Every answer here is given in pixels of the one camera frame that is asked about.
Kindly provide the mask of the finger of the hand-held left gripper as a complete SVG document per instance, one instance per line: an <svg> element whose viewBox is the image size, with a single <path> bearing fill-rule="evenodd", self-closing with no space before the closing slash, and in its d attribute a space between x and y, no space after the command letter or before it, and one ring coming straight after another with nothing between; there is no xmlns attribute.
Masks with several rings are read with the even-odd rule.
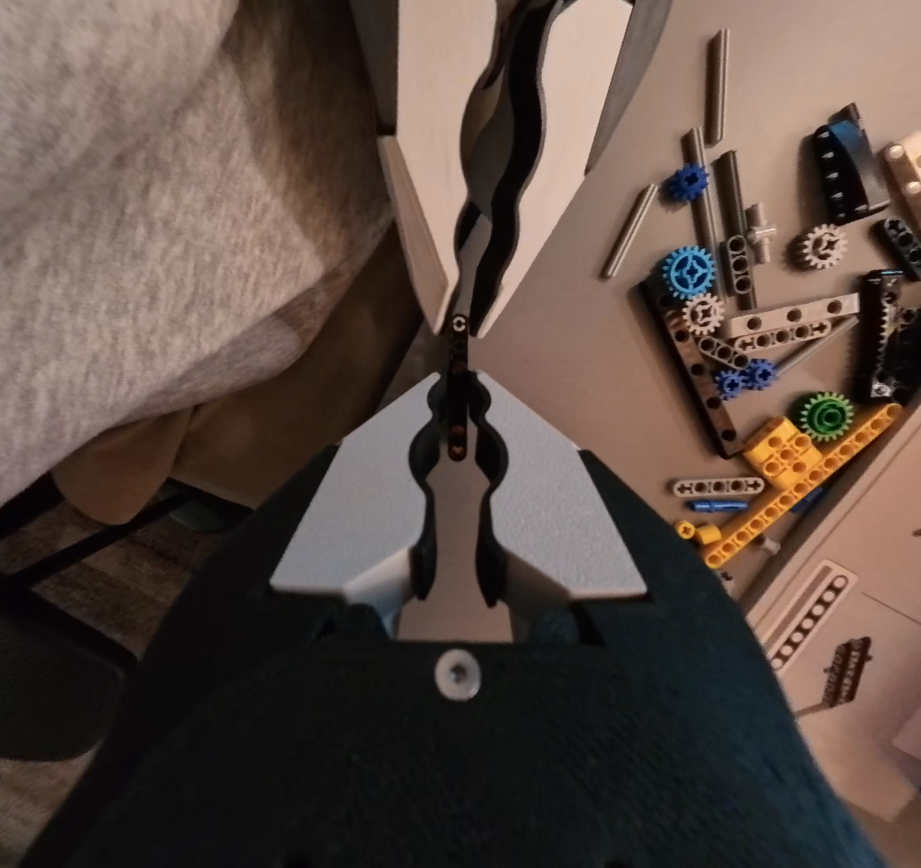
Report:
<svg viewBox="0 0 921 868"><path fill-rule="evenodd" d="M465 117L516 2L397 0L395 126L378 150L412 287L435 334L460 282Z"/></svg>
<svg viewBox="0 0 921 868"><path fill-rule="evenodd" d="M508 63L512 149L474 276L474 337L508 305L584 180L631 13L627 0L558 0L525 16Z"/></svg>

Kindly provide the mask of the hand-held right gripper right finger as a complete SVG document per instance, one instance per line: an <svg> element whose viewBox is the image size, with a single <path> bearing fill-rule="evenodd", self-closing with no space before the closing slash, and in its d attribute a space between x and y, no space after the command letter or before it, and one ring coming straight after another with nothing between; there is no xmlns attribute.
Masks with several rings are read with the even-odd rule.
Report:
<svg viewBox="0 0 921 868"><path fill-rule="evenodd" d="M645 597L580 448L482 371L471 374L470 415L487 480L477 580L490 607L508 609L512 638L574 604Z"/></svg>

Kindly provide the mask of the thin black lego beam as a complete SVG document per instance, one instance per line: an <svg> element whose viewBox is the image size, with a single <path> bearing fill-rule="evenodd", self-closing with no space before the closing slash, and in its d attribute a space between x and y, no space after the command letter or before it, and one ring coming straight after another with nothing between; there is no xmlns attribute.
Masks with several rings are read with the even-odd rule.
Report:
<svg viewBox="0 0 921 868"><path fill-rule="evenodd" d="M466 459L469 421L469 329L466 315L452 316L449 328L449 360L447 369L447 451L455 462Z"/></svg>

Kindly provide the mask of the short light grey lego axle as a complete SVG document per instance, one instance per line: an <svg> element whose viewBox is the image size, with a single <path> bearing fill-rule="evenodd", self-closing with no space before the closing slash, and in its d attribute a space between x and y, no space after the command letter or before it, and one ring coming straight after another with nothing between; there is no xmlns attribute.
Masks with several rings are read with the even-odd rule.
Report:
<svg viewBox="0 0 921 868"><path fill-rule="evenodd" d="M650 184L639 192L617 234L613 249L602 267L601 280L608 281L616 276L659 193L660 187L657 184Z"/></svg>

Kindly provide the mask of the thick dark grey lego axle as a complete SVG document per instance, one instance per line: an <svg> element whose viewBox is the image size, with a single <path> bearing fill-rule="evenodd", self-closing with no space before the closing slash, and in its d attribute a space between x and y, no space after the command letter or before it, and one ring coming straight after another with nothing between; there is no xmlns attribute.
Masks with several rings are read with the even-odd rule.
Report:
<svg viewBox="0 0 921 868"><path fill-rule="evenodd" d="M743 235L746 239L745 207L743 203L743 191L737 152L734 149L723 152L714 161L714 169L717 180L717 190L721 207L724 234L720 250L723 259L723 267L725 269L725 276L727 279L727 269L724 261L722 245L730 235L739 234ZM731 296L736 299L736 304L741 310L754 310L757 306L757 296L754 286L754 253L750 249L748 243L747 247L753 278L752 293L747 297L737 297L731 294L729 286L728 291L729 294L731 294Z"/></svg>

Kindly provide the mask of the long black lego beam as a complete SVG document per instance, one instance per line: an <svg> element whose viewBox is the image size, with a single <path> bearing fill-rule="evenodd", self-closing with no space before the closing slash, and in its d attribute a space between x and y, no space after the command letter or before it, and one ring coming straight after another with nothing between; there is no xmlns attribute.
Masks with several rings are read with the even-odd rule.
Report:
<svg viewBox="0 0 921 868"><path fill-rule="evenodd" d="M711 445L720 458L730 460L741 452L743 437L720 398L707 358L688 329L677 300L652 278L642 280L638 288Z"/></svg>

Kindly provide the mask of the yellow lego block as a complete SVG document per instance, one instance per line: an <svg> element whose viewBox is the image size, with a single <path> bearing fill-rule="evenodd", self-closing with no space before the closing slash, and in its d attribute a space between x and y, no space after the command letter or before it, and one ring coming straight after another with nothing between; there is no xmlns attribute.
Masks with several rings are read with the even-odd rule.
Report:
<svg viewBox="0 0 921 868"><path fill-rule="evenodd" d="M801 497L821 483L822 455L786 416L770 419L743 447L743 457L778 492Z"/></svg>

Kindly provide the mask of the thin grey three-hole lego beam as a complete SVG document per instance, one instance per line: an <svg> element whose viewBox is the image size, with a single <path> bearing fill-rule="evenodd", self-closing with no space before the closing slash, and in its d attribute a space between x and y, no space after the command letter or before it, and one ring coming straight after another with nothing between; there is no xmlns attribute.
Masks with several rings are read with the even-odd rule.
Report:
<svg viewBox="0 0 921 868"><path fill-rule="evenodd" d="M697 339L699 353L709 361L733 372L746 372L750 357L724 340L713 336L701 336Z"/></svg>

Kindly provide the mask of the light grey lego axle connector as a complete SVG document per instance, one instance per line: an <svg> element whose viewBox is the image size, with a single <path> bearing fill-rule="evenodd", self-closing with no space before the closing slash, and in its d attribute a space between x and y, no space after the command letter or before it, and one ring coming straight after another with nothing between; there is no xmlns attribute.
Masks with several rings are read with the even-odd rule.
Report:
<svg viewBox="0 0 921 868"><path fill-rule="evenodd" d="M766 217L765 206L761 202L752 204L745 210L745 237L754 253L758 265L771 261L771 244L777 234L777 228Z"/></svg>

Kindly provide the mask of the long yellow lego beam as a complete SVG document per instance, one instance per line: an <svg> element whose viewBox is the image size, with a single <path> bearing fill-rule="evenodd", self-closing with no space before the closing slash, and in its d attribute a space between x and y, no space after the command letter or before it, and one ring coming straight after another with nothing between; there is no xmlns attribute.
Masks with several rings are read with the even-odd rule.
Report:
<svg viewBox="0 0 921 868"><path fill-rule="evenodd" d="M845 435L825 446L810 446L797 456L786 486L772 486L758 497L750 509L732 517L721 529L721 537L700 549L704 563L712 570L727 564L736 554L780 520L785 514L822 486L843 466L887 431L904 412L897 402L884 402L861 411Z"/></svg>

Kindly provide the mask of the black curved lego panel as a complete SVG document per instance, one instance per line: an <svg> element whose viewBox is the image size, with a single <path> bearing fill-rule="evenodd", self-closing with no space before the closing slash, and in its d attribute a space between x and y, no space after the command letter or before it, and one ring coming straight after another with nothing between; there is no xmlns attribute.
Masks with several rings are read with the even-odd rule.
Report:
<svg viewBox="0 0 921 868"><path fill-rule="evenodd" d="M830 223L844 226L889 207L888 186L855 103L816 128L812 151Z"/></svg>

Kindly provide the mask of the green lego gear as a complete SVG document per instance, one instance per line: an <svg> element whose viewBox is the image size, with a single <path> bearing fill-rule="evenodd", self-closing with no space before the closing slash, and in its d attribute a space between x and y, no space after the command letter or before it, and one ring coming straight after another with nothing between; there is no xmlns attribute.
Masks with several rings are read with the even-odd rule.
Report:
<svg viewBox="0 0 921 868"><path fill-rule="evenodd" d="M831 443L847 434L857 413L849 398L833 391L803 395L791 411L798 429L818 444Z"/></svg>

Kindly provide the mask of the white lego brick beam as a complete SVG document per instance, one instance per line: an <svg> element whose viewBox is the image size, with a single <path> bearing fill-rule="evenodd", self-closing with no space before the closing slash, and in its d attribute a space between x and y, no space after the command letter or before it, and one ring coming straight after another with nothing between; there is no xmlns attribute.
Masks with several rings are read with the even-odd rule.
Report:
<svg viewBox="0 0 921 868"><path fill-rule="evenodd" d="M905 205L920 218L920 131L887 144L882 152Z"/></svg>

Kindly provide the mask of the lego instruction booklet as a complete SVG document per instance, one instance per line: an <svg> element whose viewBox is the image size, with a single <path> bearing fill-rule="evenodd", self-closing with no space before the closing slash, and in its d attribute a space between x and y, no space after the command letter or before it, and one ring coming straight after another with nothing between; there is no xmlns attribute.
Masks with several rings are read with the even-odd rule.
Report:
<svg viewBox="0 0 921 868"><path fill-rule="evenodd" d="M813 512L748 620L835 793L892 823L919 795L919 406Z"/></svg>

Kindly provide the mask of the short black lego beam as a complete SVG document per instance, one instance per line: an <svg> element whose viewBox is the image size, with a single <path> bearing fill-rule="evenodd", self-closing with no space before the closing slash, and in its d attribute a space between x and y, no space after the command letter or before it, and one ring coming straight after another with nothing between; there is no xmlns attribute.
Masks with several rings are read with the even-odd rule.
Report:
<svg viewBox="0 0 921 868"><path fill-rule="evenodd" d="M894 217L879 220L873 231L907 279L920 282L920 241L910 226Z"/></svg>

